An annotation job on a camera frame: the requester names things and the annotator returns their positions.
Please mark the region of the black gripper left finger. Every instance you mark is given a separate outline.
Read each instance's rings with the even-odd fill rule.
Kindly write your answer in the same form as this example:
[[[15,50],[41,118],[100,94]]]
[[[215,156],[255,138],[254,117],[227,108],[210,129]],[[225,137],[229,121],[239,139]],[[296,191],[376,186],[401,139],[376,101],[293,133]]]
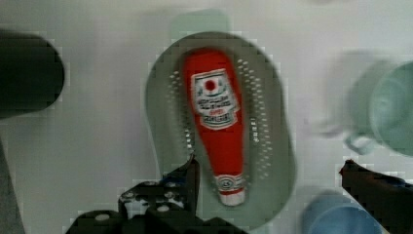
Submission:
[[[122,193],[118,212],[123,228],[199,228],[196,215],[200,165],[191,154],[160,180],[142,181]]]

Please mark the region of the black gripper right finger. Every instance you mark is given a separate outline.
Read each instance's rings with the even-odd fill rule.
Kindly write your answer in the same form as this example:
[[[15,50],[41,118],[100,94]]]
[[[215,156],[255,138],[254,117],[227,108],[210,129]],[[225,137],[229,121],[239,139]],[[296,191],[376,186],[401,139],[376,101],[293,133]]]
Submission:
[[[347,160],[339,171],[342,187],[390,234],[412,234],[412,184],[370,171]]]

